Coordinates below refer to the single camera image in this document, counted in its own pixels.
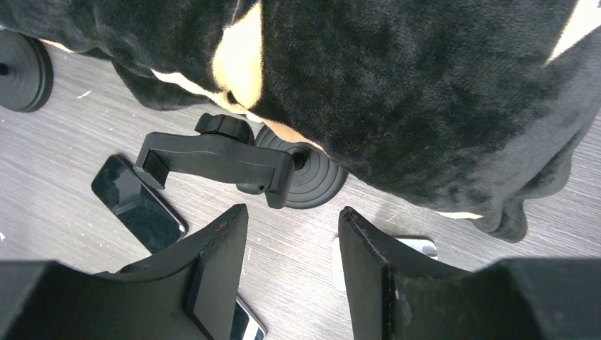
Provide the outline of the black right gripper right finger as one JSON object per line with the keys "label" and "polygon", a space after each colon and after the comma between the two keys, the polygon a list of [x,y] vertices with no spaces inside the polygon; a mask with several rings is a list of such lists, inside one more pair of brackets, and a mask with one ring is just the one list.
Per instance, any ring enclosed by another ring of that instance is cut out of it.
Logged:
{"label": "black right gripper right finger", "polygon": [[351,207],[339,244],[355,339],[599,339],[600,260],[513,258],[469,272]]}

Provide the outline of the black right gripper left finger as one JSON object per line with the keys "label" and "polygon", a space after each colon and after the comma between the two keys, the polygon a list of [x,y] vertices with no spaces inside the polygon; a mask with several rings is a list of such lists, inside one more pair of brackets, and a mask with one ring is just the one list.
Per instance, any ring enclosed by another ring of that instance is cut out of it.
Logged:
{"label": "black right gripper left finger", "polygon": [[1,338],[229,339],[247,226],[246,205],[234,205],[117,273],[4,261]]}

